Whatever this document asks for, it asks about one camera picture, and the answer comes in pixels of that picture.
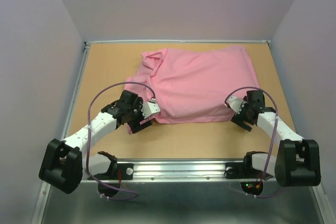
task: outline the white wall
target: white wall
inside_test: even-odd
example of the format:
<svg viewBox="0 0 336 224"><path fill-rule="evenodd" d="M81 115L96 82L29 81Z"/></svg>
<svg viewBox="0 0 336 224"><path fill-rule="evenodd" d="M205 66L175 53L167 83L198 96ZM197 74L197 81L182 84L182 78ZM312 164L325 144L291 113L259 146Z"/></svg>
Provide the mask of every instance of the white wall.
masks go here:
<svg viewBox="0 0 336 224"><path fill-rule="evenodd" d="M63 0L86 41L270 39L293 0Z"/></svg>
<svg viewBox="0 0 336 224"><path fill-rule="evenodd" d="M0 0L0 223L30 223L82 54L61 0Z"/></svg>
<svg viewBox="0 0 336 224"><path fill-rule="evenodd" d="M336 0L295 0L271 42L297 131L320 145L336 213Z"/></svg>

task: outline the gray wall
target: gray wall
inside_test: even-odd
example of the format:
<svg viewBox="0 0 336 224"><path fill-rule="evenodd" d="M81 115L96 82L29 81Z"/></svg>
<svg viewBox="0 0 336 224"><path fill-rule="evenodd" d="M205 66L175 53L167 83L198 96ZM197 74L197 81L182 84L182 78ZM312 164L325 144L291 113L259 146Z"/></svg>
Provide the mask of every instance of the gray wall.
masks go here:
<svg viewBox="0 0 336 224"><path fill-rule="evenodd" d="M82 53L61 0L0 0L0 223L30 223Z"/></svg>
<svg viewBox="0 0 336 224"><path fill-rule="evenodd" d="M84 40L270 39L293 0L63 0Z"/></svg>
<svg viewBox="0 0 336 224"><path fill-rule="evenodd" d="M271 42L297 131L320 144L336 212L336 0L295 0Z"/></svg>

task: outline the table surface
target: table surface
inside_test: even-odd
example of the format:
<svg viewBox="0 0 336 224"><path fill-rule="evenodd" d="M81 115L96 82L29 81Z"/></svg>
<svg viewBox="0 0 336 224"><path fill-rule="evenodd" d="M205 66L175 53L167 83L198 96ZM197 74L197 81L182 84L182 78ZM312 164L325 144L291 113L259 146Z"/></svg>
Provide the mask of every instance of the table surface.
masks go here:
<svg viewBox="0 0 336 224"><path fill-rule="evenodd" d="M209 51L233 44L93 44L91 45L69 134L87 124L87 109L103 88L125 81L136 73L140 53L162 48ZM240 44L250 56L260 87L275 99L279 115L292 129L294 125L267 44ZM123 86L102 94L92 107L92 117L117 100ZM258 127L247 132L232 122L158 124L130 135L126 126L104 137L91 153L106 151L118 158L242 158L248 151L268 151L270 138Z"/></svg>

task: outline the screw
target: screw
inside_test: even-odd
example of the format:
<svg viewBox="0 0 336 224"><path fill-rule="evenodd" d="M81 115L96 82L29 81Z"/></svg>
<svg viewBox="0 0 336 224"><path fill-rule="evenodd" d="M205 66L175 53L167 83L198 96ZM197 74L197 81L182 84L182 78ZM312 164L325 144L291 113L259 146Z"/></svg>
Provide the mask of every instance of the screw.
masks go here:
<svg viewBox="0 0 336 224"><path fill-rule="evenodd" d="M132 175L133 174L133 169L131 167L126 169L126 174L127 175Z"/></svg>

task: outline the wall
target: wall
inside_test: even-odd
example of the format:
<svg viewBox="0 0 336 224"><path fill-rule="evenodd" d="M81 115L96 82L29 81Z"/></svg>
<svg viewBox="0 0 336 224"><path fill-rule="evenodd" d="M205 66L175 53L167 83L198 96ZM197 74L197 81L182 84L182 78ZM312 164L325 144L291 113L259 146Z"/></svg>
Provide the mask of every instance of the wall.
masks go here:
<svg viewBox="0 0 336 224"><path fill-rule="evenodd" d="M295 0L271 51L297 131L319 142L322 181L336 212L336 0Z"/></svg>
<svg viewBox="0 0 336 224"><path fill-rule="evenodd" d="M30 223L82 54L61 0L0 0L0 223Z"/></svg>
<svg viewBox="0 0 336 224"><path fill-rule="evenodd" d="M63 0L85 41L270 39L293 0Z"/></svg>

